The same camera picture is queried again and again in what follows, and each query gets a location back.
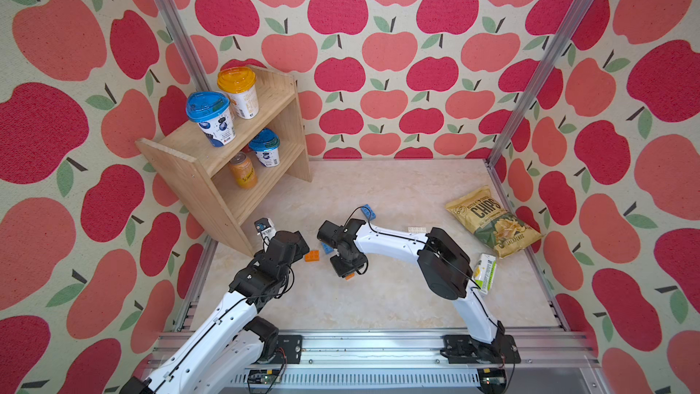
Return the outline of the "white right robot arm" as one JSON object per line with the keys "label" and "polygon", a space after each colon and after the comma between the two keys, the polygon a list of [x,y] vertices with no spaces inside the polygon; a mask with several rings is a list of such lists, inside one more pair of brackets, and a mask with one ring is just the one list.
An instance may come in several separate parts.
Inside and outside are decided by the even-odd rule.
{"label": "white right robot arm", "polygon": [[466,325],[466,335],[443,337],[440,354],[449,363],[496,367],[521,363],[514,337],[488,311],[472,280],[470,258],[443,229],[406,233],[350,218],[344,225],[324,222],[317,239],[335,250],[331,264],[342,278],[365,273],[369,254],[416,264],[430,291],[451,301]]}

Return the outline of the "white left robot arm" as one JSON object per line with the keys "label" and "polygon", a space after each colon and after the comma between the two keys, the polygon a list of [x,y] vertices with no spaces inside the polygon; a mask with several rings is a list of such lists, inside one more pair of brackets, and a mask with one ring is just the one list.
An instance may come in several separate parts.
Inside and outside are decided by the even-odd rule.
{"label": "white left robot arm", "polygon": [[144,381],[132,377],[122,393],[205,393],[259,359],[277,352],[279,329],[260,317],[291,289],[292,265],[309,253],[300,232],[279,231],[236,273],[213,313]]}

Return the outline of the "small orange lego brick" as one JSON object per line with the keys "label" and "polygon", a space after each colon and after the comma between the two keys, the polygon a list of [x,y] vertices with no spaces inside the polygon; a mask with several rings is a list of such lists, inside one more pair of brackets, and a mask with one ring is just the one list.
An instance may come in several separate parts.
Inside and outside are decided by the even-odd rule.
{"label": "small orange lego brick", "polygon": [[304,256],[304,260],[308,263],[318,262],[320,260],[320,254],[318,250],[312,250]]}

